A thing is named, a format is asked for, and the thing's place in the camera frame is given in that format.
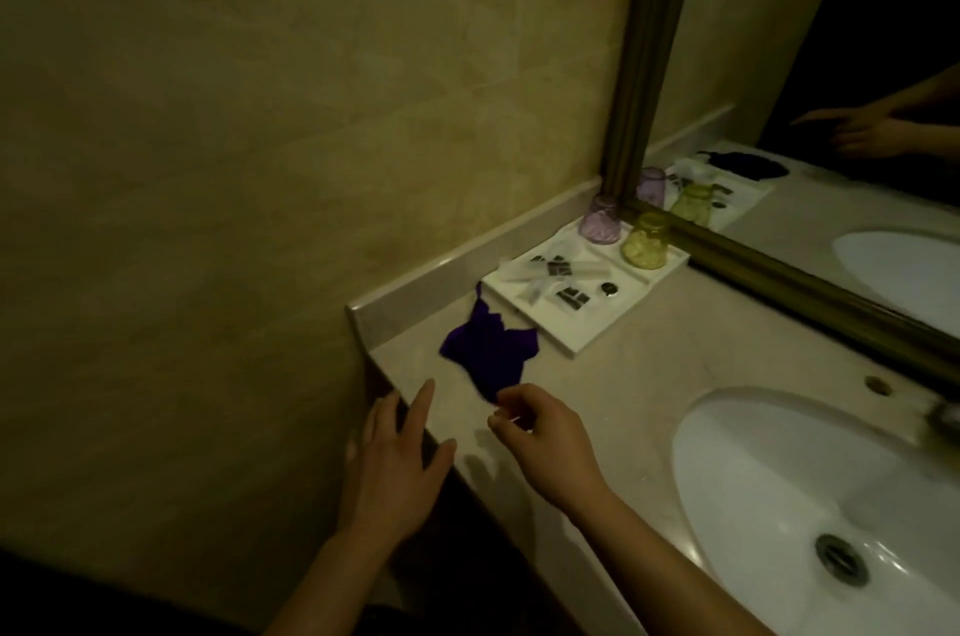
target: sink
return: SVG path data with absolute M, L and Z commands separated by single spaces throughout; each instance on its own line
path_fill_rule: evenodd
M 960 338 L 960 244 L 905 231 L 856 231 L 835 239 L 833 253 L 884 300 Z
M 960 628 L 960 479 L 805 399 L 729 388 L 680 422 L 673 469 L 714 576 L 779 636 Z

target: mirror frame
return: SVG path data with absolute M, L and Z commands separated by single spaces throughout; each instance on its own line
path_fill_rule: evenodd
M 603 191 L 628 221 L 661 211 L 634 189 L 683 4 L 630 0 L 602 166 Z M 671 225 L 671 242 L 690 254 L 691 265 L 960 400 L 960 339 L 722 234 L 672 215 Z

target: beige wall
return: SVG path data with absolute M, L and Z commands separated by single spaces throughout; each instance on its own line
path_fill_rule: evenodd
M 684 0 L 652 139 L 727 102 L 728 136 L 760 137 L 821 0 Z
M 596 173 L 625 5 L 3 0 L 3 546 L 261 626 L 343 305 Z

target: purple garment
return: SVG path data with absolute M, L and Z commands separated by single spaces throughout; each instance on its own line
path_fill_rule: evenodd
M 523 363 L 539 352 L 537 329 L 506 329 L 503 318 L 481 299 L 479 284 L 469 320 L 450 330 L 439 347 L 441 356 L 466 369 L 480 395 L 492 404 L 500 390 L 521 382 Z

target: bathroom counter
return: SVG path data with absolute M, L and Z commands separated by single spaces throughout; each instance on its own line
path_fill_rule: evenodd
M 486 295 L 508 327 L 528 327 Z M 408 403 L 427 378 L 437 382 L 427 428 L 455 438 L 455 466 L 510 540 L 589 634 L 642 630 L 580 533 L 523 479 L 487 429 L 494 407 L 467 373 L 440 357 L 447 333 L 464 323 L 466 295 L 371 351 Z M 864 385 L 881 376 L 882 398 Z M 693 269 L 653 289 L 575 359 L 540 336 L 524 382 L 540 385 L 579 412 L 609 486 L 644 520 L 702 567 L 671 472 L 671 440 L 684 413 L 718 388 L 791 392 L 855 415 L 917 444 L 933 394 L 811 327 Z
M 854 277 L 834 254 L 834 240 L 871 229 L 921 232 L 960 240 L 960 209 L 919 196 L 852 181 L 795 158 L 720 141 L 711 150 L 765 156 L 790 174 L 769 181 L 772 193 L 722 234 L 769 257 L 882 305 L 890 305 Z

